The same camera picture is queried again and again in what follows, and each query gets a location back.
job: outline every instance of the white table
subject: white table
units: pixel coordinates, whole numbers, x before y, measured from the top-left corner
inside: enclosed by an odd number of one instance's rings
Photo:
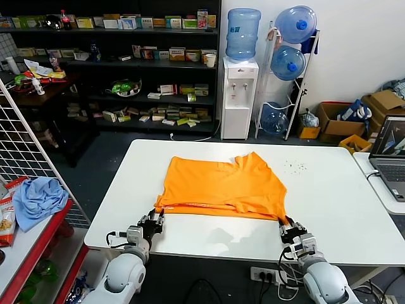
[[[306,226],[327,260],[374,266],[358,285],[390,266],[405,265],[405,240],[343,148],[216,142],[135,140],[131,143],[85,237],[107,250],[106,234],[125,231],[153,208],[173,156],[230,162],[250,152],[264,159],[285,184],[289,216]],[[151,253],[276,262],[282,251],[278,223],[237,217],[167,214]]]
[[[368,160],[369,155],[369,153],[361,152],[356,152],[353,154],[356,163],[359,165],[365,176],[369,175],[375,170],[373,165]],[[382,205],[390,214],[405,215],[405,203],[398,202],[394,198],[381,177],[375,175],[370,176],[368,182],[374,189],[377,196],[380,198]]]

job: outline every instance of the snack bag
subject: snack bag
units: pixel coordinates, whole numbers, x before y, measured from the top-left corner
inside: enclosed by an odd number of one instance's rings
[[[11,197],[0,199],[0,247],[13,244],[15,211]]]

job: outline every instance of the black shelving unit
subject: black shelving unit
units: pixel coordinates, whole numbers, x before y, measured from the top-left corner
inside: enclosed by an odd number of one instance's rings
[[[216,15],[216,28],[201,29],[171,29],[137,28],[135,30],[117,30],[105,28],[74,28],[72,30],[53,30],[51,28],[0,28],[0,34],[10,33],[19,48],[35,47],[46,49],[79,48],[89,51],[90,43],[94,39],[101,50],[101,62],[76,61],[73,58],[61,58],[61,66],[67,72],[82,74],[82,99],[90,102],[97,101],[100,107],[111,105],[131,106],[138,109],[153,107],[158,104],[175,104],[191,106],[193,108],[207,108],[212,122],[203,122],[190,128],[187,124],[168,126],[152,120],[143,123],[133,118],[129,122],[111,123],[96,120],[100,129],[109,130],[150,130],[155,132],[201,132],[215,131],[215,110],[217,95],[218,65],[208,68],[201,62],[138,60],[119,61],[117,56],[132,55],[132,45],[156,46],[160,50],[172,47],[186,49],[215,49],[219,53],[221,0],[116,0],[113,3],[101,1],[94,5],[91,1],[38,0],[32,3],[7,2],[0,4],[3,16],[18,15],[47,15],[58,14],[61,9],[68,14],[80,16],[102,16],[104,13],[141,14],[164,18],[166,15],[196,15],[198,9],[208,9],[210,15]],[[17,63],[23,63],[21,57],[15,58]],[[46,56],[26,57],[28,60],[48,65]],[[105,94],[111,88],[111,83],[122,79],[142,79],[142,90],[138,95],[130,98],[120,98]],[[159,85],[167,84],[209,84],[209,96],[197,96],[197,101],[188,103],[186,96],[162,96],[160,100],[148,99],[147,94],[156,92]]]

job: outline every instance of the white grid panel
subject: white grid panel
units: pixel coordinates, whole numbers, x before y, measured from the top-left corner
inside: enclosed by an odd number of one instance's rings
[[[89,218],[0,80],[0,179],[10,182],[21,176],[58,179],[74,202],[66,216],[67,221],[74,227],[90,227]]]

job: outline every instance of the power strip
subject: power strip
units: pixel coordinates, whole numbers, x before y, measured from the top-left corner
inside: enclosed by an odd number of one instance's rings
[[[276,269],[267,269],[267,268],[260,268],[260,267],[251,267],[251,280],[252,281],[257,281],[261,282],[262,280],[260,279],[260,273],[264,272],[266,274],[271,274],[272,280],[270,283],[278,286],[278,285],[283,285],[283,282],[280,279],[280,276],[278,274],[278,270]],[[284,279],[285,282],[287,282],[287,273],[285,271],[281,271],[282,278]]]

